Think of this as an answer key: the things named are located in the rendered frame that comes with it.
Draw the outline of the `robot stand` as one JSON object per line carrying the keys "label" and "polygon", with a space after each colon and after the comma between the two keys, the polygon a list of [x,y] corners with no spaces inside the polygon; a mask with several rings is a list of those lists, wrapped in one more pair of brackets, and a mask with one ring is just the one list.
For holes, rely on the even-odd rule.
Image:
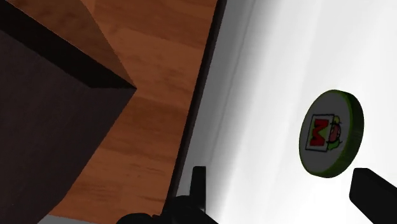
{"label": "robot stand", "polygon": [[0,0],[0,224],[38,224],[135,90],[82,0]]}

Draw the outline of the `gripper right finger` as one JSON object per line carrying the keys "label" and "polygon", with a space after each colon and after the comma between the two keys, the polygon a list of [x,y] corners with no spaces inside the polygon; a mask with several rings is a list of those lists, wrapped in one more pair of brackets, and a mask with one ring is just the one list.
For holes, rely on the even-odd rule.
{"label": "gripper right finger", "polygon": [[397,187],[372,170],[353,170],[349,199],[373,224],[397,224]]}

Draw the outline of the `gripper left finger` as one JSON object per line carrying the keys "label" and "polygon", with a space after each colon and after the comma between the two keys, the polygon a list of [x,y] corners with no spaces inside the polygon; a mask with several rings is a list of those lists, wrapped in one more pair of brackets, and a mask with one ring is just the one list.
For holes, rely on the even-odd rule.
{"label": "gripper left finger", "polygon": [[205,203],[206,168],[195,166],[189,195],[172,198],[160,215],[131,213],[121,217],[116,224],[218,224],[205,213]]}

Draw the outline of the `green round tin, white label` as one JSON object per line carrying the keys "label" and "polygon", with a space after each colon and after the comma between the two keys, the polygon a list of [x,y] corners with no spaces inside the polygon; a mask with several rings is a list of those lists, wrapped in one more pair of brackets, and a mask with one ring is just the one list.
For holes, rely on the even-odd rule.
{"label": "green round tin, white label", "polygon": [[358,99],[348,92],[329,90],[308,109],[300,129],[299,157],[311,175],[334,178],[356,157],[364,133]]}

